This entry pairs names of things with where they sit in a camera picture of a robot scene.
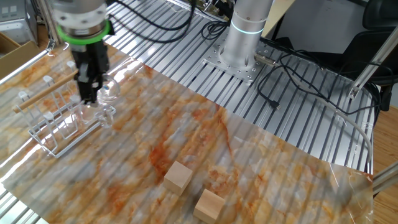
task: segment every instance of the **marble-patterned mat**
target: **marble-patterned mat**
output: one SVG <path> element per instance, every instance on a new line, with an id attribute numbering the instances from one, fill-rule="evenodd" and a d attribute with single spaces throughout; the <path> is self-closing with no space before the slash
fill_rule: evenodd
<path id="1" fill-rule="evenodd" d="M 49 156 L 8 110 L 20 89 L 71 72 L 67 51 L 52 54 L 0 86 L 0 181 L 47 222 L 199 223 L 204 189 L 226 200 L 218 223 L 373 222 L 371 175 L 314 158 L 112 47 L 115 124 Z M 181 197 L 162 186 L 174 161 L 193 170 Z"/>

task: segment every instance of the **black chair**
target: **black chair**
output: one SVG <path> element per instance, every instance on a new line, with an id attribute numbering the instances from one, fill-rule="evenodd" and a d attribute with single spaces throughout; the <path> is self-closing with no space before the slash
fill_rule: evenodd
<path id="1" fill-rule="evenodd" d="M 398 0 L 370 0 L 363 16 L 363 27 L 369 31 L 357 34 L 343 54 L 324 52 L 311 52 L 323 64 L 335 68 L 335 72 L 342 71 L 348 77 L 356 79 L 365 69 L 366 64 L 359 62 L 371 62 L 377 51 L 398 26 Z M 285 47 L 292 47 L 286 37 L 275 40 Z M 396 47 L 382 63 L 389 67 L 378 68 L 370 81 L 380 85 L 383 111 L 389 110 L 391 90 L 398 83 L 398 47 Z"/>

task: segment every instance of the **table surface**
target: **table surface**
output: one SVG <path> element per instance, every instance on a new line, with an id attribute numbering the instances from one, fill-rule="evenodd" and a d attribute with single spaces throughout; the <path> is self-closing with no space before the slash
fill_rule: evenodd
<path id="1" fill-rule="evenodd" d="M 175 25 L 178 20 L 181 20 L 181 14 L 162 7 L 159 1 L 129 0 L 126 2 L 157 22 L 164 21 L 165 26 Z M 174 9 L 179 11 L 182 8 L 174 6 Z M 115 4 L 110 6 L 109 10 L 145 35 L 165 39 L 176 35 L 175 32 L 156 32 L 153 27 Z M 126 32 L 119 25 L 115 26 L 116 36 L 107 37 L 106 41 L 305 152 L 326 161 L 364 170 L 367 150 L 358 132 L 346 126 L 334 116 L 333 112 L 325 110 L 310 96 L 297 92 L 286 77 L 277 74 L 271 77 L 271 82 L 267 82 L 262 89 L 264 93 L 282 105 L 280 111 L 273 111 L 255 91 L 258 80 L 252 84 L 243 83 L 201 62 L 204 52 L 212 42 L 204 41 L 199 31 L 209 19 L 214 18 L 209 16 L 194 18 L 192 29 L 186 38 L 174 44 L 152 44 Z M 266 49 L 266 55 L 274 59 L 278 59 L 281 54 L 270 47 Z M 345 109 L 355 110 L 371 104 L 371 96 L 367 92 L 361 92 L 355 101 L 347 101 L 344 98 L 343 87 L 349 84 L 348 80 L 339 78 L 338 86 L 333 87 L 331 84 L 335 77 L 334 73 L 319 71 L 314 64 L 295 57 L 291 58 L 291 64 L 295 65 L 297 72 L 305 74 L 305 78 L 312 81 L 314 85 L 323 87 L 322 91 L 331 92 L 333 100 L 338 101 Z M 269 69 L 264 68 L 261 74 L 266 74 Z M 373 123 L 374 113 L 372 110 L 365 110 L 351 118 L 358 124 Z M 371 126 L 366 128 L 366 132 L 371 137 Z M 372 172 L 371 165 L 367 167 L 368 172 Z M 37 214 L 31 213 L 26 205 L 9 192 L 5 191 L 1 195 L 0 203 L 2 203 L 0 223 L 12 223 L 19 215 L 21 217 L 15 223 L 20 223 L 25 219 L 28 220 L 27 223 L 36 223 L 40 220 Z"/>
<path id="2" fill-rule="evenodd" d="M 0 123 L 7 139 L 0 146 L 12 153 L 1 158 L 0 181 L 49 223 L 199 223 L 193 208 L 205 189 L 225 199 L 218 223 L 372 222 L 372 175 L 317 159 L 113 47 L 108 57 L 108 75 L 120 84 L 108 102 L 117 111 L 111 128 L 56 159 L 27 134 L 21 113 Z M 70 60 L 68 46 L 53 50 L 2 86 L 2 96 L 24 86 L 37 93 L 44 75 L 59 82 L 72 72 Z M 74 81 L 58 90 L 66 102 L 77 91 Z M 49 95 L 24 112 L 54 112 L 58 104 Z M 85 107 L 83 116 L 97 110 Z M 73 140 L 60 134 L 72 131 L 70 118 L 64 113 L 54 131 L 59 147 Z M 75 138 L 85 130 L 76 121 Z M 193 171 L 181 196 L 163 185 L 174 161 Z"/>

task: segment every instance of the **black cable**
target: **black cable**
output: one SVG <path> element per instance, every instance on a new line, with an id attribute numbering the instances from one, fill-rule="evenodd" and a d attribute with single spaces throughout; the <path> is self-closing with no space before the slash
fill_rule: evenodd
<path id="1" fill-rule="evenodd" d="M 295 55 L 295 56 L 298 56 L 298 57 L 301 57 L 301 58 L 304 58 L 304 59 L 306 59 L 306 60 L 309 60 L 309 61 L 314 62 L 314 63 L 317 64 L 322 70 L 323 70 L 323 69 L 329 69 L 329 70 L 331 70 L 331 71 L 336 71 L 335 68 L 333 68 L 333 67 L 331 67 L 331 66 L 329 66 L 329 65 L 324 65 L 324 64 L 322 64 L 321 61 L 320 61 L 319 59 L 317 59 L 315 56 L 313 56 L 310 52 L 307 52 L 306 50 L 293 50 L 293 49 L 289 49 L 289 48 L 287 48 L 287 47 L 284 47 L 284 46 L 280 45 L 280 44 L 277 43 L 277 42 L 274 42 L 274 41 L 272 41 L 272 40 L 268 40 L 268 39 L 265 39 L 265 38 L 261 38 L 261 42 L 263 42 L 263 43 L 265 43 L 265 44 L 267 44 L 267 45 L 270 45 L 270 46 L 272 46 L 272 47 L 274 47 L 274 48 L 283 50 L 283 51 L 285 51 L 285 52 L 288 53 L 287 55 L 282 56 L 279 60 L 282 60 L 283 58 L 288 57 L 288 56 L 290 56 L 290 55 Z M 387 69 L 387 70 L 389 71 L 389 73 L 391 74 L 391 81 L 392 81 L 392 83 L 393 83 L 393 81 L 394 81 L 394 78 L 396 77 L 396 76 L 394 76 L 394 73 L 392 72 L 392 70 L 391 70 L 389 67 L 386 67 L 386 66 L 383 66 L 383 65 L 379 65 L 379 64 L 376 64 L 376 63 L 360 62 L 360 61 L 354 61 L 354 62 L 350 62 L 350 63 L 365 63 L 365 64 L 370 64 L 370 65 L 375 65 L 375 66 L 378 66 L 378 67 L 381 67 L 381 68 L 385 68 L 385 69 Z M 289 76 L 290 80 L 293 82 L 293 84 L 295 85 L 295 87 L 298 88 L 300 91 L 306 92 L 306 93 L 308 93 L 308 94 L 310 94 L 310 95 L 315 95 L 315 96 L 318 96 L 318 97 L 320 97 L 320 98 L 323 98 L 325 101 L 327 101 L 327 102 L 331 103 L 333 106 L 335 106 L 336 109 L 340 110 L 341 112 L 343 112 L 343 113 L 345 113 L 345 114 L 347 114 L 347 115 L 355 114 L 355 113 L 357 113 L 357 112 L 359 112 L 359 111 L 362 111 L 362 110 L 365 110 L 365 109 L 375 108 L 376 115 L 375 115 L 375 121 L 374 121 L 374 123 L 376 124 L 377 117 L 379 116 L 379 113 L 380 113 L 381 105 L 382 105 L 382 104 L 381 104 L 381 96 L 380 96 L 379 89 L 377 88 L 377 86 L 376 86 L 374 83 L 372 83 L 372 82 L 367 82 L 367 83 L 365 84 L 365 88 L 366 88 L 366 89 L 369 91 L 369 93 L 372 95 L 373 100 L 376 102 L 375 105 L 374 105 L 374 106 L 367 106 L 367 107 L 364 107 L 364 108 L 360 108 L 360 109 L 358 109 L 358 110 L 356 110 L 356 111 L 347 112 L 347 111 L 344 111 L 343 109 L 341 109 L 340 107 L 338 107 L 337 105 L 335 105 L 334 102 L 332 102 L 329 98 L 327 98 L 324 94 L 322 94 L 322 93 L 321 93 L 315 86 L 313 86 L 311 83 L 309 83 L 308 81 L 306 81 L 305 79 L 303 79 L 303 78 L 302 78 L 296 71 L 294 71 L 292 68 L 290 68 L 290 67 L 288 67 L 287 65 L 283 64 L 282 61 L 280 61 L 280 64 L 281 64 L 281 66 L 278 66 L 278 67 L 274 68 L 273 70 L 271 70 L 271 72 L 269 72 L 269 73 L 266 75 L 266 77 L 269 76 L 269 75 L 270 75 L 272 72 L 274 72 L 276 69 L 278 69 L 278 68 L 284 68 L 284 70 L 285 70 L 285 72 L 287 73 L 287 75 Z M 289 73 L 288 70 L 291 70 L 295 75 L 297 75 L 297 76 L 301 79 L 301 81 L 303 81 L 303 82 L 305 82 L 306 84 L 308 84 L 308 85 L 310 86 L 310 88 L 313 88 L 313 89 L 316 91 L 316 93 L 305 91 L 305 90 L 303 90 L 302 88 L 300 88 L 298 85 L 296 85 L 296 83 L 293 81 L 293 78 L 291 77 L 291 74 Z M 347 74 L 347 73 L 353 73 L 353 72 L 342 72 L 342 70 L 340 70 L 340 71 L 338 72 L 339 75 Z"/>
<path id="2" fill-rule="evenodd" d="M 305 79 L 303 79 L 303 77 L 301 77 L 293 68 L 290 68 L 289 66 L 283 64 L 282 59 L 285 58 L 285 57 L 288 57 L 289 55 L 290 55 L 290 54 L 287 54 L 287 55 L 282 56 L 282 57 L 280 58 L 280 64 L 281 64 L 281 65 L 279 65 L 279 66 L 276 67 L 275 69 L 283 68 L 283 69 L 285 70 L 286 74 L 289 76 L 289 78 L 290 78 L 290 80 L 292 81 L 292 83 L 293 83 L 293 84 L 295 85 L 295 87 L 296 87 L 297 89 L 299 89 L 300 91 L 324 99 L 325 101 L 327 101 L 328 103 L 332 104 L 336 109 L 340 110 L 341 112 L 343 112 L 343 113 L 346 114 L 346 115 L 352 115 L 352 114 L 355 114 L 355 113 L 357 113 L 357 112 L 359 112 L 359 111 L 362 111 L 362 110 L 366 110 L 366 109 L 370 109 L 370 108 L 377 108 L 377 107 L 380 107 L 380 106 L 381 106 L 381 104 L 377 104 L 377 105 L 374 105 L 374 106 L 367 106 L 367 107 L 364 107 L 364 108 L 360 108 L 360 109 L 358 109 L 358 110 L 356 110 L 356 111 L 352 111 L 352 112 L 347 112 L 347 111 L 345 111 L 344 109 L 342 109 L 342 108 L 340 108 L 338 105 L 336 105 L 334 102 L 332 102 L 332 101 L 331 101 L 328 97 L 326 97 L 323 93 L 321 93 L 314 85 L 312 85 L 311 83 L 309 83 L 308 81 L 306 81 Z M 372 63 L 372 65 L 382 67 L 382 65 L 378 65 L 378 64 L 376 64 L 376 63 Z M 314 93 L 314 92 L 312 92 L 312 91 L 306 91 L 306 90 L 303 90 L 302 88 L 300 88 L 300 87 L 294 82 L 294 79 L 292 78 L 292 74 L 290 74 L 290 72 L 289 72 L 288 70 L 292 71 L 292 72 L 294 73 L 294 75 L 298 76 L 303 82 L 305 82 L 306 84 L 308 84 L 308 85 L 310 86 L 310 88 L 313 88 L 313 89 L 315 90 L 316 93 Z"/>
<path id="3" fill-rule="evenodd" d="M 206 40 L 214 40 L 217 39 L 229 25 L 230 22 L 211 21 L 202 27 L 200 34 Z"/>
<path id="4" fill-rule="evenodd" d="M 132 30 L 130 27 L 128 27 L 127 25 L 125 25 L 121 20 L 119 20 L 118 18 L 116 18 L 114 15 L 109 14 L 109 18 L 113 18 L 116 22 L 118 22 L 122 27 L 124 27 L 125 29 L 127 29 L 129 32 L 143 38 L 144 40 L 148 40 L 151 42 L 155 42 L 155 43 L 161 43 L 161 44 L 168 44 L 168 43 L 172 43 L 175 41 L 178 41 L 182 38 L 184 38 L 186 36 L 186 34 L 189 31 L 189 28 L 191 26 L 192 23 L 192 19 L 195 15 L 195 8 L 197 7 L 197 2 L 196 0 L 191 0 L 191 11 L 190 11 L 190 15 L 189 18 L 180 26 L 178 27 L 162 27 L 152 21 L 150 21 L 148 18 L 146 18 L 145 16 L 143 16 L 142 14 L 140 14 L 139 12 L 137 12 L 136 10 L 134 10 L 133 8 L 131 8 L 130 6 L 128 6 L 127 4 L 125 4 L 124 2 L 121 1 L 115 1 L 118 4 L 123 5 L 124 7 L 128 8 L 131 12 L 137 14 L 139 17 L 141 17 L 143 20 L 145 20 L 146 22 L 148 22 L 149 24 L 159 28 L 159 29 L 163 29 L 163 30 L 167 30 L 167 31 L 175 31 L 175 30 L 181 30 L 185 27 L 185 30 L 182 34 L 178 35 L 177 37 L 173 38 L 173 39 L 169 39 L 169 40 L 160 40 L 160 39 L 153 39 L 151 37 L 148 36 L 144 36 L 134 30 Z"/>
<path id="5" fill-rule="evenodd" d="M 257 84 L 257 92 L 260 96 L 262 96 L 266 101 L 268 101 L 268 103 L 275 109 L 280 109 L 280 104 L 278 102 L 276 102 L 275 100 L 270 99 L 268 96 L 266 96 L 265 94 L 262 93 L 261 89 L 264 87 L 265 85 L 265 80 L 266 78 L 269 76 L 270 73 L 268 73 L 266 76 L 264 76 L 260 82 Z"/>
<path id="6" fill-rule="evenodd" d="M 163 29 L 163 30 L 167 30 L 167 31 L 174 31 L 174 30 L 180 30 L 182 28 L 184 28 L 186 25 L 188 25 L 190 23 L 190 20 L 186 20 L 183 24 L 177 26 L 177 27 L 164 27 L 161 25 L 156 24 L 155 22 L 152 22 L 150 19 L 146 18 L 144 15 L 142 15 L 141 13 L 139 13 L 138 11 L 136 11 L 135 9 L 133 9 L 132 7 L 130 7 L 128 4 L 119 1 L 119 0 L 115 0 L 116 3 L 124 6 L 125 8 L 129 9 L 131 12 L 135 13 L 137 16 L 139 16 L 141 19 L 145 20 L 146 22 L 148 22 L 150 25 L 159 28 L 159 29 Z M 195 6 L 193 6 L 193 4 L 191 4 L 191 15 L 193 15 L 193 13 L 195 12 L 195 8 L 196 8 L 196 1 L 192 0 L 192 3 L 195 3 Z"/>

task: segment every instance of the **cardboard box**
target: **cardboard box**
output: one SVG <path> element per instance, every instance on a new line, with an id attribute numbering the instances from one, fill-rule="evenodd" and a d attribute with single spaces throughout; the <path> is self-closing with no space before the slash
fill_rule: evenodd
<path id="1" fill-rule="evenodd" d="M 0 80 L 38 54 L 33 41 L 21 46 L 0 32 Z"/>

